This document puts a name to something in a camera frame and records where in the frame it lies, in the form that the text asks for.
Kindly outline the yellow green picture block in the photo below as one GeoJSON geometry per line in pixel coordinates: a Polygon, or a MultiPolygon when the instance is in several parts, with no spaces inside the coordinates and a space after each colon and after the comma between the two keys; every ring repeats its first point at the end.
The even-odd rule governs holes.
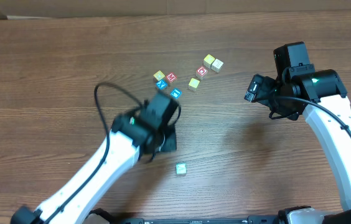
{"type": "Polygon", "coordinates": [[[186,163],[178,163],[175,165],[176,175],[186,175],[187,174],[187,166],[186,163]]]}

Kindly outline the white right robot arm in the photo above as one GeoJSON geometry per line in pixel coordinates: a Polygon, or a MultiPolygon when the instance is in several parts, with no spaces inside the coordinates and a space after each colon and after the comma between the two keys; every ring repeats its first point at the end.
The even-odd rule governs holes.
{"type": "Polygon", "coordinates": [[[270,109],[270,119],[303,116],[314,131],[335,176],[342,212],[309,206],[285,208],[276,223],[351,223],[351,107],[337,72],[323,70],[295,75],[285,69],[273,79],[253,76],[245,100],[270,109]]]}

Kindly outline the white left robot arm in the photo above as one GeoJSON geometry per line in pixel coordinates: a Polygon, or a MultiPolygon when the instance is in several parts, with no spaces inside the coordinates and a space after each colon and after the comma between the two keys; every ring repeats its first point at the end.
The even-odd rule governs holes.
{"type": "Polygon", "coordinates": [[[121,114],[94,155],[53,196],[35,210],[19,208],[11,217],[15,223],[83,223],[109,188],[141,156],[173,151],[175,125],[165,122],[156,128],[143,119],[121,114]]]}

